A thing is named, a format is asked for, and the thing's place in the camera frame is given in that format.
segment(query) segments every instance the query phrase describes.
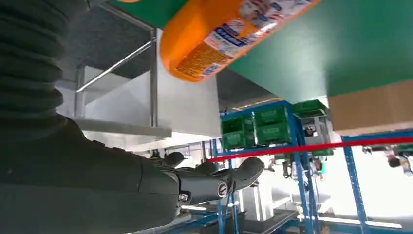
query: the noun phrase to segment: orange bottle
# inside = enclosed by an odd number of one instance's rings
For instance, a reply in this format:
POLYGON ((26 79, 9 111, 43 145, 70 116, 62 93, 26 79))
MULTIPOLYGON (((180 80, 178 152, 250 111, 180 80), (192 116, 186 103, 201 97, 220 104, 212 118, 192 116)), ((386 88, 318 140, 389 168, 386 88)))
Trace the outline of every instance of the orange bottle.
POLYGON ((188 0, 165 26, 167 71, 199 82, 224 69, 321 0, 188 0))

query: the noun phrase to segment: cardboard box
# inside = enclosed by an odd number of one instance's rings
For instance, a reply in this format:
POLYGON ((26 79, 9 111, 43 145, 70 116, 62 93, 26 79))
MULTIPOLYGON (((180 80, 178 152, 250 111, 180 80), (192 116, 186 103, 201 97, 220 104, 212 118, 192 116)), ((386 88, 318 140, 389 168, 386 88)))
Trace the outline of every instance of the cardboard box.
POLYGON ((413 80, 328 98, 342 136, 413 128, 413 80))

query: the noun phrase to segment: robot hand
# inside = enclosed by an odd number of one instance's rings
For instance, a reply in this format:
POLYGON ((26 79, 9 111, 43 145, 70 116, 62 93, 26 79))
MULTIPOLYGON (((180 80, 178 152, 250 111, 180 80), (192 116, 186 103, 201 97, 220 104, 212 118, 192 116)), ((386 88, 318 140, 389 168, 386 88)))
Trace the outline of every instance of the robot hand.
POLYGON ((161 161, 154 161, 161 171, 179 182, 180 205, 219 200, 230 192, 250 186, 264 170, 264 163, 256 157, 248 158, 238 168, 221 171, 216 169, 214 163, 208 161, 195 168, 172 167, 183 159, 184 156, 180 152, 173 152, 161 161))

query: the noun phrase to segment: green shelf board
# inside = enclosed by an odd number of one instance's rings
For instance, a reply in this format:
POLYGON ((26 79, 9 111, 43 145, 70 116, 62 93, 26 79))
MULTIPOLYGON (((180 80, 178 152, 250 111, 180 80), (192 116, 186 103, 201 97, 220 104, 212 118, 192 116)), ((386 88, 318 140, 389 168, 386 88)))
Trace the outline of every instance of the green shelf board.
MULTIPOLYGON (((185 0, 117 3, 163 28, 185 0)), ((324 0, 230 65, 295 103, 413 79, 413 0, 324 0)))

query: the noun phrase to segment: product label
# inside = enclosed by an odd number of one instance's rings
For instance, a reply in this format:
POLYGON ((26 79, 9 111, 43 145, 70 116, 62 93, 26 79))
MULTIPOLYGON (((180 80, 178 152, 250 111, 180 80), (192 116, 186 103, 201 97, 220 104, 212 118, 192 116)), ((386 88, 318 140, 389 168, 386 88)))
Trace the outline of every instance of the product label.
POLYGON ((176 70, 197 79, 215 74, 311 1, 244 0, 226 22, 216 27, 178 64, 176 70))

